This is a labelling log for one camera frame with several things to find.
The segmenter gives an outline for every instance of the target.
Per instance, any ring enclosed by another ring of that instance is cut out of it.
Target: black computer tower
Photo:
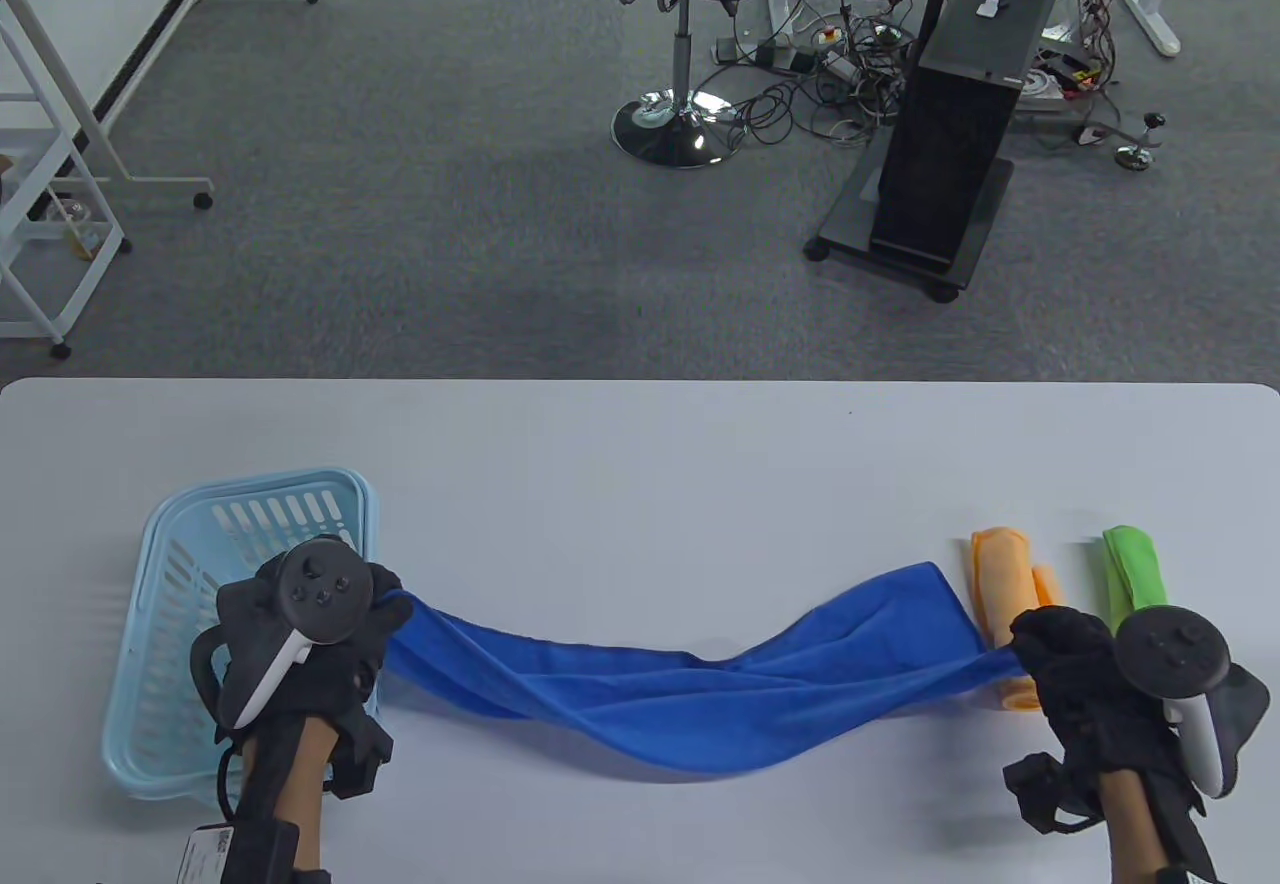
[[[1021,93],[1043,0],[948,0],[902,96],[870,247],[946,267]]]

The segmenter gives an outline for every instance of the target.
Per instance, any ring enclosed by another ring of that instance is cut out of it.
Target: orange towel
[[[1009,626],[1024,610],[1062,604],[1057,577],[1047,567],[1032,567],[1032,542],[1021,531],[993,527],[973,536],[973,609],[987,642],[1005,647],[1014,635]],[[1011,711],[1038,711],[1030,678],[1001,684],[1001,704]]]

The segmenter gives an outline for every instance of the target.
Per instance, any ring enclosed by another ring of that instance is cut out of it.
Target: black stand
[[[810,261],[826,261],[832,249],[849,255],[856,261],[882,267],[896,278],[919,281],[924,293],[941,304],[950,304],[969,287],[978,257],[991,234],[1001,198],[1014,174],[1014,162],[1002,157],[992,161],[987,180],[974,203],[963,238],[956,244],[955,258],[942,264],[883,244],[872,244],[872,225],[879,206],[879,177],[884,156],[892,138],[892,128],[881,128],[872,138],[858,166],[846,180],[835,207],[823,221],[813,241],[804,246],[804,256]]]
[[[909,55],[908,78],[915,70],[915,64],[920,60],[925,43],[933,35],[933,29],[937,28],[943,3],[946,0],[928,0],[925,3],[920,33],[916,35]],[[840,198],[828,212],[827,220],[823,221],[822,230],[805,244],[804,255],[810,261],[826,261],[831,256],[831,251],[837,249],[859,258],[859,261],[883,267],[895,276],[922,281],[925,293],[933,301],[942,304],[950,303],[960,296],[960,290],[969,287],[973,269],[978,264],[983,244],[987,243],[991,224],[1005,194],[1005,188],[1009,185],[1014,166],[1010,161],[1001,159],[993,162],[987,175],[987,183],[983,184],[982,193],[979,193],[978,203],[974,206],[969,228],[965,230],[964,239],[957,244],[959,253],[947,266],[947,264],[931,261],[931,258],[904,252],[904,249],[870,243],[872,225],[876,221],[876,209],[879,203],[881,171],[891,136],[892,128],[887,125],[877,130],[858,166],[846,180]]]

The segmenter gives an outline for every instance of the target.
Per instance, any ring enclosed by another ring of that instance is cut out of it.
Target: floor
[[[696,5],[699,69],[728,33]],[[1157,58],[1116,19],[1116,99],[1169,119],[1156,166],[1010,142],[972,290],[932,304],[809,264],[856,151],[795,134],[668,174],[608,120],[668,79],[653,0],[197,6],[118,127],[211,212],[124,207],[120,257],[29,375],[799,377],[1280,384],[1277,0],[1167,0]],[[753,70],[723,93],[762,87]]]

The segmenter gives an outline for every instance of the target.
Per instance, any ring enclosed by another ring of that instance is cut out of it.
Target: light blue basket
[[[124,792],[147,801],[214,800],[225,745],[215,746],[214,723],[196,695],[191,643],[218,622],[221,583],[323,533],[339,535],[365,560],[378,556],[378,496],[365,477],[320,468],[225,481],[155,509],[102,728],[102,760]],[[225,665],[225,650],[218,656]],[[376,704],[375,691],[370,713]]]

